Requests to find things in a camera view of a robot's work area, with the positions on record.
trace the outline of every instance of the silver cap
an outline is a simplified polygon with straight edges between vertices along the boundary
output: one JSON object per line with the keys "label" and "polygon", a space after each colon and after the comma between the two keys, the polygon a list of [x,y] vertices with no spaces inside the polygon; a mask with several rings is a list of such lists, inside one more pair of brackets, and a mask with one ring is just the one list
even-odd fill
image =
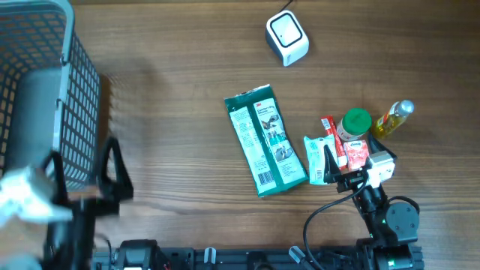
{"label": "silver cap", "polygon": [[410,100],[401,101],[397,106],[397,113],[401,116],[408,116],[410,113],[413,113],[415,106]]}

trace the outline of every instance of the white cube device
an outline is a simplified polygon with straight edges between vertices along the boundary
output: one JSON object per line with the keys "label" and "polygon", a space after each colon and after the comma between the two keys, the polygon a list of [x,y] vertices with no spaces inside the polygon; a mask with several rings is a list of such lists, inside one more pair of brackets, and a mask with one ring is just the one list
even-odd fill
{"label": "white cube device", "polygon": [[270,18],[265,38],[271,49],[289,66],[308,52],[308,37],[292,11],[284,10]]}

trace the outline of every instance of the basket bottom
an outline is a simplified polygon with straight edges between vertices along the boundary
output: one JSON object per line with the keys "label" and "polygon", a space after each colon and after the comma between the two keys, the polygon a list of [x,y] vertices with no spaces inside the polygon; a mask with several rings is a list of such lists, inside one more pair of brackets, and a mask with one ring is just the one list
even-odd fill
{"label": "basket bottom", "polygon": [[5,169],[38,166],[53,146],[62,69],[33,70],[20,78],[13,102]]}

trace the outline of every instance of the laundry basket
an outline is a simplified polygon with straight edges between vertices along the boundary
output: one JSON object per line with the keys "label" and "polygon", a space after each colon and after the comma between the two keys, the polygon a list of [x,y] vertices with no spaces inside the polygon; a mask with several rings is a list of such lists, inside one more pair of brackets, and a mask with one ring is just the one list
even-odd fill
{"label": "laundry basket", "polygon": [[0,1],[0,168],[61,153],[69,191],[90,179],[100,78],[62,0]]}

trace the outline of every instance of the bottle of yellow liquid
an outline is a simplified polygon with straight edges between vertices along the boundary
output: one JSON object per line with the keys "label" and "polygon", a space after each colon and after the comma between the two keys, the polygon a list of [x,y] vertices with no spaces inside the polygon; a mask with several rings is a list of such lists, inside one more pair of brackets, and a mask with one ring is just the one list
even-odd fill
{"label": "bottle of yellow liquid", "polygon": [[387,137],[407,120],[410,113],[413,113],[413,109],[413,102],[410,100],[396,102],[384,116],[372,124],[370,132],[377,139]]}

